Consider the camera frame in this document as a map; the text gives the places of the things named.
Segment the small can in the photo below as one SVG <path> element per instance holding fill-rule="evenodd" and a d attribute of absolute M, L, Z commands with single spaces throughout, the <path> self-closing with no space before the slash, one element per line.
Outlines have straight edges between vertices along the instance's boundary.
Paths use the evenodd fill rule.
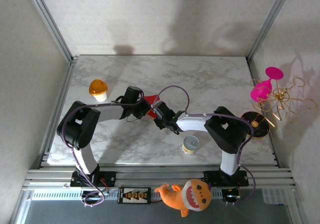
<path fill-rule="evenodd" d="M 183 140 L 182 150 L 186 154 L 194 154 L 199 149 L 199 140 L 193 135 L 187 136 Z"/>

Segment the orange shark plush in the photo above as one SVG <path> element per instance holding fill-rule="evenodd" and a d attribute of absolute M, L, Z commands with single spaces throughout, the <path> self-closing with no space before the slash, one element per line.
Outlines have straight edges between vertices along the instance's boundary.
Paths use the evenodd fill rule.
<path fill-rule="evenodd" d="M 211 192 L 207 183 L 197 179 L 188 180 L 183 189 L 179 185 L 172 185 L 174 192 L 168 191 L 168 184 L 155 189 L 159 192 L 163 202 L 181 211 L 185 217 L 190 210 L 201 211 L 207 208 L 211 201 Z"/>

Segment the white marble table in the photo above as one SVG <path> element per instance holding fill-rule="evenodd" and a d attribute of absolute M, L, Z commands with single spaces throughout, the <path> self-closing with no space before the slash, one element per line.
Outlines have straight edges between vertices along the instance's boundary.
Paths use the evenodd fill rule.
<path fill-rule="evenodd" d="M 88 91 L 93 79 L 108 84 L 109 100 L 123 95 L 129 85 L 140 87 L 145 95 L 154 95 L 175 84 L 190 95 L 189 113 L 210 113 L 220 105 L 236 116 L 253 111 L 251 78 L 244 57 L 81 56 L 60 119 L 76 100 L 97 103 Z M 187 103 L 179 89 L 168 89 L 161 100 L 174 111 L 183 110 Z M 201 147 L 194 155 L 182 151 L 182 142 L 188 135 L 195 135 L 200 141 Z M 208 133 L 186 131 L 175 135 L 166 129 L 159 130 L 149 116 L 132 123 L 125 120 L 99 123 L 91 146 L 100 164 L 220 164 L 222 155 Z M 268 138 L 251 141 L 241 157 L 241 163 L 274 163 Z M 50 165 L 74 165 L 58 136 L 47 161 Z"/>

